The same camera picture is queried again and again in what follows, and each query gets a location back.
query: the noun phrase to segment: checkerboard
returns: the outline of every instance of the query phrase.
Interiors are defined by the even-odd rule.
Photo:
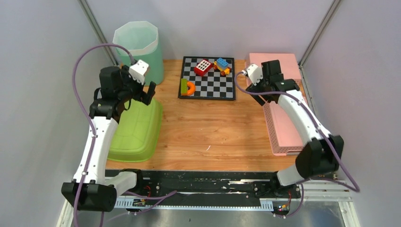
[[[203,59],[214,63],[219,57],[184,57],[183,68],[181,70],[181,78],[187,79],[194,83],[196,89],[191,96],[182,96],[180,86],[178,86],[179,98],[194,99],[218,99],[218,100],[235,100],[235,84],[234,84],[234,58],[223,58],[227,61],[228,66],[232,68],[232,72],[226,76],[221,76],[219,70],[211,68],[203,77],[195,75],[193,69]]]

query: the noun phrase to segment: white wall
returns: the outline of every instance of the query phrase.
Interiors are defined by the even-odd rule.
[[[107,40],[129,21],[159,28],[165,59],[294,53],[300,60],[332,0],[88,0]]]
[[[0,21],[0,226],[53,227],[87,137],[72,68],[98,41],[76,0],[1,1]],[[103,50],[81,63],[85,106],[107,65]]]
[[[322,122],[343,161],[363,227],[400,226],[401,1],[345,0],[305,66]]]

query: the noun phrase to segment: pink box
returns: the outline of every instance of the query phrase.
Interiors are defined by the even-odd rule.
[[[298,85],[301,85],[298,63],[295,55],[291,53],[250,53],[246,59],[245,67],[252,63],[261,67],[262,62],[271,60],[280,61],[284,79],[294,79]],[[247,78],[246,83],[248,86],[251,84],[249,78]],[[275,102],[265,103],[263,112],[273,154],[276,156],[298,154],[304,145],[286,112]]]

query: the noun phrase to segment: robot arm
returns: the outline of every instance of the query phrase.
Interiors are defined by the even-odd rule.
[[[316,129],[310,115],[316,121],[318,129],[323,132],[324,136],[329,138],[339,157],[341,157],[344,146],[343,139],[341,136],[332,136],[317,120],[305,103],[302,93],[299,91],[299,86],[295,81],[284,79],[280,62],[278,60],[263,62],[261,68],[251,64],[246,68],[246,75],[252,82],[246,91],[255,93],[273,92],[272,95],[252,95],[252,97],[260,105],[274,101],[281,106],[295,125],[304,144],[304,148],[297,156],[295,164],[276,172],[276,176],[270,182],[272,189],[279,190],[316,175],[337,171],[339,164],[326,141]],[[284,92],[295,97],[298,101],[283,94]],[[302,108],[301,104],[306,106],[309,114]]]
[[[91,127],[88,130],[87,142],[81,162],[72,181],[63,183],[61,193],[73,206],[81,178],[85,176],[81,194],[79,196],[78,210],[111,211],[118,196],[138,185],[140,176],[134,170],[122,170],[116,177],[106,181],[105,167],[107,155],[113,135],[117,129],[125,103],[134,99],[146,105],[155,94],[155,83],[151,82],[148,93],[143,91],[145,74],[148,64],[139,60],[131,67],[115,66],[103,68],[100,71],[101,87],[95,90],[94,101],[90,106],[89,116],[96,129],[96,143],[90,160],[88,153],[94,136]]]

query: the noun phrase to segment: wooden surface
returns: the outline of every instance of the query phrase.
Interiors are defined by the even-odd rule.
[[[235,72],[244,63],[236,60]],[[235,101],[179,99],[182,60],[165,60],[164,67],[155,94],[163,121],[153,157],[140,163],[108,160],[106,168],[278,171],[294,163],[295,156],[272,154],[262,107],[251,96],[236,89]],[[244,76],[238,81],[246,87]]]

